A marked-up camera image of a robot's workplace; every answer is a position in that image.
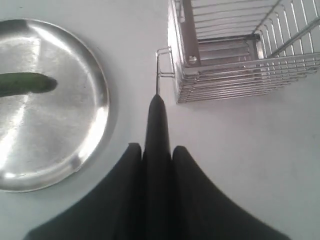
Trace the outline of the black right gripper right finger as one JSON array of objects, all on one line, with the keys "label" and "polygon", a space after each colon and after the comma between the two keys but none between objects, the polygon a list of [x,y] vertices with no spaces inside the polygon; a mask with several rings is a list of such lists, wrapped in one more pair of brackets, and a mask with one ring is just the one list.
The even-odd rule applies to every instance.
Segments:
[{"label": "black right gripper right finger", "polygon": [[180,240],[287,240],[228,198],[205,175],[184,146],[173,151]]}]

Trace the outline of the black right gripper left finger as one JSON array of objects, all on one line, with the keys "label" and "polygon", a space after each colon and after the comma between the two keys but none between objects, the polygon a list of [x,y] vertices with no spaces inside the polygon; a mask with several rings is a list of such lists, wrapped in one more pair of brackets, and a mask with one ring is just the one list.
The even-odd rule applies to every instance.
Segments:
[{"label": "black right gripper left finger", "polygon": [[143,240],[145,184],[142,150],[130,143],[85,197],[30,230],[26,240]]}]

